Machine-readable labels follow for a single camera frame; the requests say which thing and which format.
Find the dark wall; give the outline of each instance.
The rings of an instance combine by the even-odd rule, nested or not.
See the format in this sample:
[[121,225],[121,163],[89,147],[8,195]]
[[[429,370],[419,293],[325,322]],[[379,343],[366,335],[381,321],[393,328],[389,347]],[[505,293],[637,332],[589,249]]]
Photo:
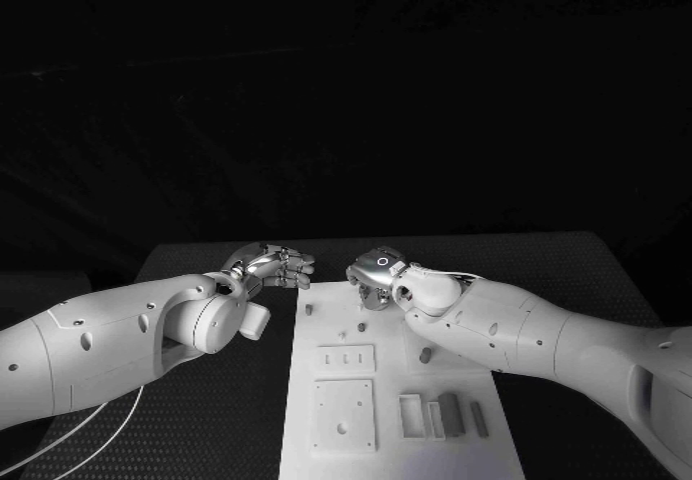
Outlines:
[[159,243],[585,229],[681,302],[687,5],[74,5],[10,31],[2,270],[103,288]]

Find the white platform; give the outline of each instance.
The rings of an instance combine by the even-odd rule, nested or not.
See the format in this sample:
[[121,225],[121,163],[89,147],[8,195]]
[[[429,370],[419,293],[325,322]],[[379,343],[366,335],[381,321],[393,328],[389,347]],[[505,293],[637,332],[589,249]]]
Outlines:
[[[305,314],[311,304],[311,315]],[[357,288],[348,282],[317,283],[299,290],[291,377],[281,452],[281,480],[406,480],[523,479],[521,466],[508,433],[490,372],[477,364],[442,352],[412,335],[396,306],[381,312],[358,309]],[[357,324],[366,323],[363,333]],[[338,334],[345,333],[341,341]],[[374,373],[320,373],[317,347],[374,346]],[[432,348],[432,358],[419,364],[419,350]],[[363,453],[320,453],[311,448],[317,416],[315,381],[371,380],[374,448]],[[461,403],[465,435],[435,441],[428,402],[454,392]],[[402,440],[399,395],[419,394],[425,440]],[[490,436],[480,438],[469,402],[477,401]]]

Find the mesh surface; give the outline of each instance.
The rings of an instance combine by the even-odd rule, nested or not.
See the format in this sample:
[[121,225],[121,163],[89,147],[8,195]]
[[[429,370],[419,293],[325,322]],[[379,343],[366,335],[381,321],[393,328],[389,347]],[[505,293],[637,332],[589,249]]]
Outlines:
[[[220,268],[246,242],[161,245],[138,281]],[[345,266],[387,245],[410,261],[472,272],[527,289],[560,307],[629,325],[655,314],[604,243],[585,232],[268,242],[317,258],[314,282],[344,280]],[[110,445],[69,479],[275,479],[288,390],[296,292],[265,289],[272,318],[258,342],[236,336],[216,355],[181,364],[144,387],[136,411]],[[493,374],[526,478],[670,479],[619,421],[560,385]],[[100,447],[136,391],[28,465],[23,479],[53,479]],[[56,417],[41,447],[93,409]]]

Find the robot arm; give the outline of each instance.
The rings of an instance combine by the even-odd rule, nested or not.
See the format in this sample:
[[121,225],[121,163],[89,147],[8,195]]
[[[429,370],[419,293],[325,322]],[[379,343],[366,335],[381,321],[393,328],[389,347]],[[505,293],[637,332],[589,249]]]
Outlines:
[[640,328],[569,312],[511,285],[420,268],[387,247],[345,276],[364,307],[393,301],[412,331],[452,353],[582,392],[673,475],[692,478],[692,327]]
[[82,295],[0,332],[0,430],[93,407],[214,354],[236,332],[258,340],[263,285],[309,288],[314,259],[250,244],[220,272]]

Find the robotic hand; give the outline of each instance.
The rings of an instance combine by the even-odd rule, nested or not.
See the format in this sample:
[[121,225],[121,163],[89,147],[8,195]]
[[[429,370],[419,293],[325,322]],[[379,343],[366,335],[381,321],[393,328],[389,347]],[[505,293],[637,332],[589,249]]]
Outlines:
[[345,269],[363,305],[393,300],[413,332],[497,372],[582,392],[680,479],[692,478],[692,327],[648,329],[572,313],[526,290],[407,263],[380,247]]
[[82,295],[0,332],[0,430],[93,407],[213,354],[236,332],[258,340],[262,286],[309,288],[314,259],[275,245],[240,248],[219,272]]

